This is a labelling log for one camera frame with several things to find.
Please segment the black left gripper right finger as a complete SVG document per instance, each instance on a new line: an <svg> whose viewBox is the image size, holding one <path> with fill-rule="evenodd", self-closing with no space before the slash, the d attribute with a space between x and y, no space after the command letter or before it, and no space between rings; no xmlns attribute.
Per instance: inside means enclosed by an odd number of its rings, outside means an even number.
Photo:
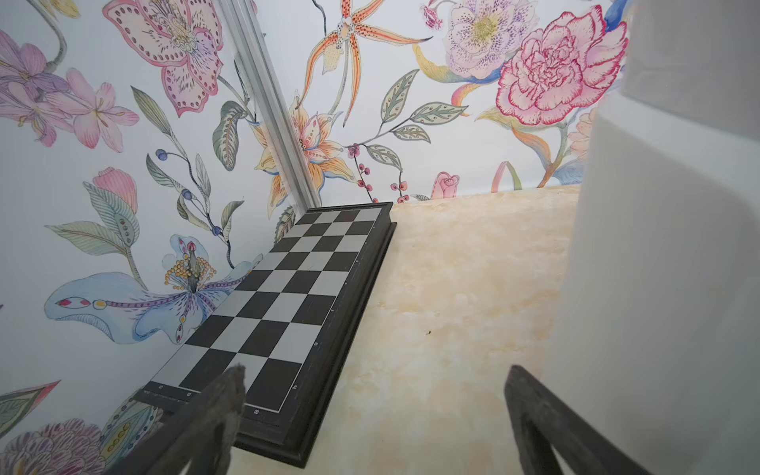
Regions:
<svg viewBox="0 0 760 475"><path fill-rule="evenodd" d="M510 368L504 395L524 474L646 474L526 368Z"/></svg>

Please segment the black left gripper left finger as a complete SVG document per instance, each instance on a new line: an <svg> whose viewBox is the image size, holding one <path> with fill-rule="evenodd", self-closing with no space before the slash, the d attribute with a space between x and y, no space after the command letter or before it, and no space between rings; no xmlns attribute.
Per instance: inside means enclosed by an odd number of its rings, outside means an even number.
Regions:
<svg viewBox="0 0 760 475"><path fill-rule="evenodd" d="M225 474L245 405L245 368L218 376L109 474Z"/></svg>

